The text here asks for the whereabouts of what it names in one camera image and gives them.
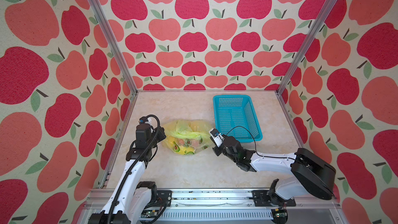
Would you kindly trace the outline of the yellow translucent plastic bag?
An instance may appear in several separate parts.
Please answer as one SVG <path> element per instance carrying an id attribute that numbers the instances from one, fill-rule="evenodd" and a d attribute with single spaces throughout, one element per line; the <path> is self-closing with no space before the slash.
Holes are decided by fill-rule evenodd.
<path id="1" fill-rule="evenodd" d="M 164 125 L 166 139 L 162 144 L 175 154 L 194 155 L 213 145 L 211 129 L 205 120 L 174 120 Z"/>

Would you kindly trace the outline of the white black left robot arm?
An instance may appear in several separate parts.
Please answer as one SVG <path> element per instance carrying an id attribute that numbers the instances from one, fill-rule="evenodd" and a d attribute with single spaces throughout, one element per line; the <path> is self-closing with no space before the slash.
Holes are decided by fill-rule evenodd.
<path id="1" fill-rule="evenodd" d="M 171 206 L 171 190 L 158 190 L 154 181 L 141 180 L 152 150 L 165 138 L 160 126 L 140 123 L 136 127 L 136 140 L 126 155 L 117 188 L 101 211 L 90 216 L 89 224 L 153 224 Z"/>

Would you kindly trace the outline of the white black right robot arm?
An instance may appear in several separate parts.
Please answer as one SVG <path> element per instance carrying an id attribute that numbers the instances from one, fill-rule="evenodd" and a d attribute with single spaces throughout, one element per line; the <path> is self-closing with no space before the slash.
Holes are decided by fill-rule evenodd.
<path id="1" fill-rule="evenodd" d="M 265 154 L 245 149 L 232 136 L 222 135 L 216 129 L 210 131 L 215 144 L 214 153 L 225 155 L 245 172 L 271 171 L 286 173 L 291 177 L 275 179 L 269 190 L 258 196 L 260 202 L 271 206 L 284 206 L 294 197 L 312 195 L 321 200 L 334 197 L 333 187 L 336 169 L 305 148 L 289 154 Z"/>

